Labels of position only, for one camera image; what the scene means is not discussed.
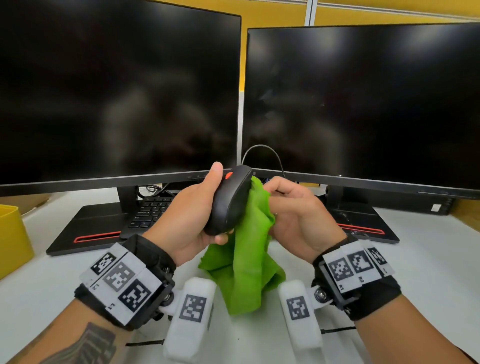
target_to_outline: fingernail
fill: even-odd
[[[223,172],[223,166],[222,166],[222,163],[220,162],[214,162],[212,164],[212,167],[210,168],[210,170],[217,170],[219,172]]]

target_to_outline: hand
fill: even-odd
[[[177,266],[192,260],[209,244],[223,245],[226,234],[203,232],[212,210],[213,195],[223,178],[223,166],[215,162],[202,183],[182,190],[147,232],[145,238],[168,253]]]
[[[270,234],[289,252],[313,263],[325,250],[347,237],[322,202],[304,186],[281,177],[264,185],[276,214]]]

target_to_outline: forearm tattoo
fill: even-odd
[[[115,354],[115,334],[88,323],[82,336],[71,346],[53,354],[40,364],[107,364]]]

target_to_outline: person's right hand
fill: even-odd
[[[322,202],[307,188],[275,176],[264,185],[276,214],[270,234],[289,252],[313,263],[325,250],[347,237]]]

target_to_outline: yellow container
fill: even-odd
[[[17,206],[0,205],[0,279],[34,256]]]

